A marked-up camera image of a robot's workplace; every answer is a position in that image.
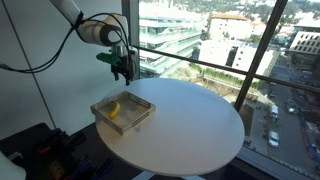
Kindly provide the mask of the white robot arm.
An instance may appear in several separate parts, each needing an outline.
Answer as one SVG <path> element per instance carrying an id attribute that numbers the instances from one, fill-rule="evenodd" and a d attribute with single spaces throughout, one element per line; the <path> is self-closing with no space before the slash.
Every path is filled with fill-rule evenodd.
<path id="1" fill-rule="evenodd" d="M 132 56 L 137 53 L 137 49 L 128 41 L 127 18 L 114 13 L 106 13 L 104 20 L 96 19 L 101 13 L 86 18 L 73 0 L 50 2 L 67 19 L 83 42 L 111 48 L 109 53 L 99 53 L 96 58 L 111 65 L 115 80 L 122 75 L 126 85 L 129 85 L 134 76 Z"/>

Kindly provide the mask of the green black gripper body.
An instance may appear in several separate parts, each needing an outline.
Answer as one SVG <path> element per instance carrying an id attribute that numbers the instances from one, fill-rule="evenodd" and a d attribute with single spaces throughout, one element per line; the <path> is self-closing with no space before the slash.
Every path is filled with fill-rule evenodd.
<path id="1" fill-rule="evenodd" d="M 118 68 L 118 72 L 133 72 L 132 56 L 136 55 L 138 50 L 132 46 L 112 46 L 110 53 L 99 53 L 96 58 L 112 67 Z"/>

